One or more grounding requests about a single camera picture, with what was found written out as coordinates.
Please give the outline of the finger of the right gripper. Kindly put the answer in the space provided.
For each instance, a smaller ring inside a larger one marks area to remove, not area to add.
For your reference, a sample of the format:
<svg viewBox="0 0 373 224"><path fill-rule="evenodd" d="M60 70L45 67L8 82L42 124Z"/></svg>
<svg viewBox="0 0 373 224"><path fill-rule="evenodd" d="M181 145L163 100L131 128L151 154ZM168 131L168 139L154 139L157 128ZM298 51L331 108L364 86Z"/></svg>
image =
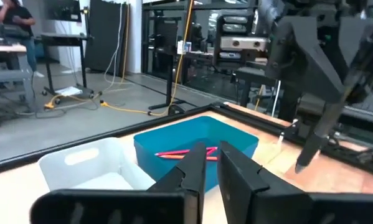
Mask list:
<svg viewBox="0 0 373 224"><path fill-rule="evenodd" d="M373 81L373 34L359 45L349 72L344 80L344 101L347 105L365 100L370 92L368 84Z"/></svg>
<svg viewBox="0 0 373 224"><path fill-rule="evenodd" d="M278 21L271 33L265 75L329 103L338 102L344 92L319 45L315 17L285 16Z"/></svg>

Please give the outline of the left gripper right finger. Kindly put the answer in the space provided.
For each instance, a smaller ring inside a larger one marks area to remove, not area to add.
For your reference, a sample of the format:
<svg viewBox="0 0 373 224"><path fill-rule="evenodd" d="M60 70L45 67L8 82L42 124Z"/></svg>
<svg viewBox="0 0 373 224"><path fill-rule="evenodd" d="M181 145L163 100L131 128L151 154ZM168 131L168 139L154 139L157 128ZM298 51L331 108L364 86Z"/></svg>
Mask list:
<svg viewBox="0 0 373 224"><path fill-rule="evenodd" d="M228 142L219 149L228 224L373 224L373 194L305 192Z"/></svg>

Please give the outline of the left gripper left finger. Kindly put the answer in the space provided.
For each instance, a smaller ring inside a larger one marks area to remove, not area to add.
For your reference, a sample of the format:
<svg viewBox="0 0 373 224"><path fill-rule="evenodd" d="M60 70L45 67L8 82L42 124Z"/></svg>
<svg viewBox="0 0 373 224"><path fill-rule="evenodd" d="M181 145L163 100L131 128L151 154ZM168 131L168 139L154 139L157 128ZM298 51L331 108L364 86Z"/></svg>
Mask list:
<svg viewBox="0 0 373 224"><path fill-rule="evenodd" d="M60 189L32 205L31 224L201 224L206 146L198 142L147 190Z"/></svg>

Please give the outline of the orange pencil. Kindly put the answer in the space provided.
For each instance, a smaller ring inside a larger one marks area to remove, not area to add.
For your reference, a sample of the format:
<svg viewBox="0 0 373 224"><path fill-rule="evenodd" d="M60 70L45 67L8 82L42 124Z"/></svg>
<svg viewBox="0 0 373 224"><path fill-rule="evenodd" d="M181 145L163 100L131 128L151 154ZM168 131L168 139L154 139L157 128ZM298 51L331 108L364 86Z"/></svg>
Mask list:
<svg viewBox="0 0 373 224"><path fill-rule="evenodd" d="M181 160L185 157L185 155L162 155L162 156L158 156L158 157L163 158L163 159L178 159L178 160ZM205 159L207 161L218 161L217 157L212 157L212 156L206 156Z"/></svg>

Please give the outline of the teal plastic bin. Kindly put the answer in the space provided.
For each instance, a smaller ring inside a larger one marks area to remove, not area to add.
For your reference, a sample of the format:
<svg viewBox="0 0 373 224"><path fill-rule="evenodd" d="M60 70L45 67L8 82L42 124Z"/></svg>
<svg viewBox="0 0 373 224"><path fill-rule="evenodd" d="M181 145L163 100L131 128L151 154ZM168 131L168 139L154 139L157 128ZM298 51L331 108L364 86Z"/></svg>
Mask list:
<svg viewBox="0 0 373 224"><path fill-rule="evenodd" d="M252 157L259 139L209 116L201 116L134 136L138 165L155 181L179 162L175 159L159 158L156 156L157 153L192 149L197 142L203 142L206 147L219 147L221 141L227 141L246 156Z"/></svg>

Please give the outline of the black shelving unit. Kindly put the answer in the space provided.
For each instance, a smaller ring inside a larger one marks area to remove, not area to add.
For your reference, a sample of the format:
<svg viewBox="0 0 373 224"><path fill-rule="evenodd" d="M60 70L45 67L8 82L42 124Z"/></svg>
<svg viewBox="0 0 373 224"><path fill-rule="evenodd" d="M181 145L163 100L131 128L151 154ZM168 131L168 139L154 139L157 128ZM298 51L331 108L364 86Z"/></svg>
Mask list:
<svg viewBox="0 0 373 224"><path fill-rule="evenodd" d="M222 13L253 10L255 0L161 0L143 4L142 71L166 80L165 67L156 67L159 57L149 49L154 16L182 17L178 24L173 82L227 100L238 101L240 82L233 70L212 63L217 19Z"/></svg>

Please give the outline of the black pole stand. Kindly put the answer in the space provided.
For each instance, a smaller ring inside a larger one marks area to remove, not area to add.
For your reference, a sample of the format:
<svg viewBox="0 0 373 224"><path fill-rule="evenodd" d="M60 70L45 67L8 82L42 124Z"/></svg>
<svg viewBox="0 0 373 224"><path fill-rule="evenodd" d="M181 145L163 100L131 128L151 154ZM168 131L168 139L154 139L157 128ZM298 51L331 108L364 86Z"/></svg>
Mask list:
<svg viewBox="0 0 373 224"><path fill-rule="evenodd" d="M156 67L165 67L166 75L166 102L150 106L149 110L165 108L171 104L174 58L176 57L177 30L182 17L154 16L149 20L153 22L153 33L149 35L149 49L159 61L153 60Z"/></svg>

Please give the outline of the white plastic bin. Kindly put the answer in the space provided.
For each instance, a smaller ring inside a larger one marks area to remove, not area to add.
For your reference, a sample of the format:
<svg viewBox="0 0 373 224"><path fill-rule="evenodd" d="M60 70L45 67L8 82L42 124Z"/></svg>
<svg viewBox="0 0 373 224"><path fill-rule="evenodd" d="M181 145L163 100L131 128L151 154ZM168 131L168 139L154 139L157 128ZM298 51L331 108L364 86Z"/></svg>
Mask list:
<svg viewBox="0 0 373 224"><path fill-rule="evenodd" d="M117 138L105 138L42 156L38 165L49 190L146 190L155 181Z"/></svg>

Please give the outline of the black rolling stand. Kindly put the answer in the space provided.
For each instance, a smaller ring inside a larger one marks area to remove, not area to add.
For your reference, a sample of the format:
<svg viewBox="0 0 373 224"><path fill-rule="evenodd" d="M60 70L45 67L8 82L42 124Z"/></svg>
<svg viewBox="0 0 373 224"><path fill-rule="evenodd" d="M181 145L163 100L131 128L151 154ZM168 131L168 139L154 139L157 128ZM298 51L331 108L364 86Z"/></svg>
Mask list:
<svg viewBox="0 0 373 224"><path fill-rule="evenodd" d="M42 94L46 96L48 93L52 96L58 95L57 90L53 87L52 82L52 73L50 69L50 54L48 47L78 47L80 49L80 63L81 63L81 72L82 72L82 84L76 82L75 88L81 91L81 95L87 96L89 98L94 97L94 91L87 87L87 78L86 78L86 67L84 60L84 47L83 42L90 40L92 37L85 34L57 34L57 33L41 33L41 42L44 49L44 58L45 58L45 68L47 71L48 86L44 87Z"/></svg>

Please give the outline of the grey workbench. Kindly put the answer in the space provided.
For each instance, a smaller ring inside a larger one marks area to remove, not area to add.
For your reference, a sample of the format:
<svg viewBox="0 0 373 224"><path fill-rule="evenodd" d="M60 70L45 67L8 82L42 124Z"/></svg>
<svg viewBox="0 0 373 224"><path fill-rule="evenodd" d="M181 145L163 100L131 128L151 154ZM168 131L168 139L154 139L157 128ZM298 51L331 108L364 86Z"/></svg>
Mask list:
<svg viewBox="0 0 373 224"><path fill-rule="evenodd" d="M14 70L0 70L0 82L23 82L26 102L32 112L36 112L35 91L33 88L33 72L27 62L27 50L23 45L0 45L0 53L14 54L18 68Z"/></svg>

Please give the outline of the person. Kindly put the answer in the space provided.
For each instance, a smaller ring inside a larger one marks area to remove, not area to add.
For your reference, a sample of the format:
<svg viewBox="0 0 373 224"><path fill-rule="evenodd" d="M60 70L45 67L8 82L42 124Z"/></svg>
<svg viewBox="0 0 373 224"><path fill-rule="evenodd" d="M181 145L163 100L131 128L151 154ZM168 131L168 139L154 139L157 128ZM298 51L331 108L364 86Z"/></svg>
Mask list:
<svg viewBox="0 0 373 224"><path fill-rule="evenodd" d="M20 39L19 43L27 49L27 61L35 76L43 78L44 74L37 69L37 60L35 57L35 43L32 26L35 25L35 19L29 10L22 6L19 0L1 0L0 5L0 23L17 25L23 31L29 34L28 38Z"/></svg>

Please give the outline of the black metal table frame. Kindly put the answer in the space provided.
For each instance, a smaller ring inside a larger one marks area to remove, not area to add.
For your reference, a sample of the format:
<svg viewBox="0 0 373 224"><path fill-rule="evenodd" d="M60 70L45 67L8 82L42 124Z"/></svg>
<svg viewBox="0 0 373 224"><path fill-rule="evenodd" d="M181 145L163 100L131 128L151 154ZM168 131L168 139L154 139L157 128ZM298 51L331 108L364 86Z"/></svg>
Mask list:
<svg viewBox="0 0 373 224"><path fill-rule="evenodd" d="M60 151L68 147L78 146L80 144L85 144L102 138L124 137L133 133L144 131L149 128L154 128L162 124L168 124L173 121L179 121L181 119L185 119L208 111L224 115L230 119L246 124L247 126L257 128L265 133L274 136L278 136L282 132L286 133L291 128L290 124L281 124L279 121L272 121L270 116L257 113L255 111L252 111L251 113L244 112L244 108L237 105L230 106L224 103L213 103L206 106L194 108L183 113L172 114L161 118L152 119L146 122L134 124L132 126L127 126L122 129L116 129L114 131L97 134L95 136L87 137L81 140L59 144L58 146L41 149L35 152L30 152L22 156L16 156L10 159L1 160L0 173L36 162L42 156L51 152ZM340 162L373 174L373 161L366 163L359 162L357 159L354 158L354 156L358 155L359 152L353 150L351 146L334 146L334 144L329 143L327 146L323 147L321 153L332 159L338 160Z"/></svg>

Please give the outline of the black wall panel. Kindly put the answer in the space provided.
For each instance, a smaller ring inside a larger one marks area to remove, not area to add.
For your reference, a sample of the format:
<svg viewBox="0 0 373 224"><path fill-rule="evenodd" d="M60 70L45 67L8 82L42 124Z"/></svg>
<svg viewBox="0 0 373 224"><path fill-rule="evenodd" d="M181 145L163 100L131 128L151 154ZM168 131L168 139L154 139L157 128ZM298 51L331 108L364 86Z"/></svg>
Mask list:
<svg viewBox="0 0 373 224"><path fill-rule="evenodd" d="M90 0L89 29L93 39L85 50L85 66L119 76L123 68L129 4Z"/></svg>

